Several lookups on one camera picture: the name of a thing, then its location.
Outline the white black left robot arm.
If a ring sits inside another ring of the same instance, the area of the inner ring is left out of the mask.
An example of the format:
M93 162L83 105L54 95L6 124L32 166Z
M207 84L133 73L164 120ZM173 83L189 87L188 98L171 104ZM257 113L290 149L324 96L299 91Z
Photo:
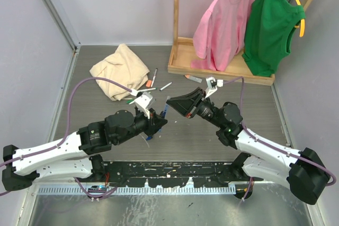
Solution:
M80 128L65 140L60 139L30 149L5 146L3 160L6 168L2 172L3 185L8 192L27 188L40 176L37 169L44 162L57 162L109 151L112 146L120 145L142 132L152 136L166 123L167 120L154 110L151 110L150 116L145 116L139 110L136 110L136 115L120 110L106 117L104 121Z

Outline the blue transparent gel pen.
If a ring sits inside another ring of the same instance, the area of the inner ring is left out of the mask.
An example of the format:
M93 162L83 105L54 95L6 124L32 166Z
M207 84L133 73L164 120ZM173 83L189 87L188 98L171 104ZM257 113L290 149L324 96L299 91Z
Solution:
M165 118L167 110L168 110L168 104L165 104L164 110L161 111L160 116Z

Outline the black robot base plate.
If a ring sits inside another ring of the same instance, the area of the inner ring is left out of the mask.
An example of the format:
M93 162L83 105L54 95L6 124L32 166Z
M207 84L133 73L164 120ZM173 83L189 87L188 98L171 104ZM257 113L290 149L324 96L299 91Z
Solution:
M103 169L93 176L81 178L82 183L108 181L111 187L184 187L189 180L193 187L227 187L230 182L248 181L246 175L235 175L227 162L151 162L105 161Z

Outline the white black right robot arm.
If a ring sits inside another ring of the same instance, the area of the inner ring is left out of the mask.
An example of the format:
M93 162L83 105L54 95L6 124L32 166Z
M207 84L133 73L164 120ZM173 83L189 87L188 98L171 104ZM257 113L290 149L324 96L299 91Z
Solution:
M310 205L317 203L326 187L336 183L336 177L314 150L282 146L248 129L235 103L225 102L222 107L216 107L200 88L170 98L166 103L183 117L191 119L197 115L213 124L224 146L241 151L232 163L237 180L252 177L274 182Z

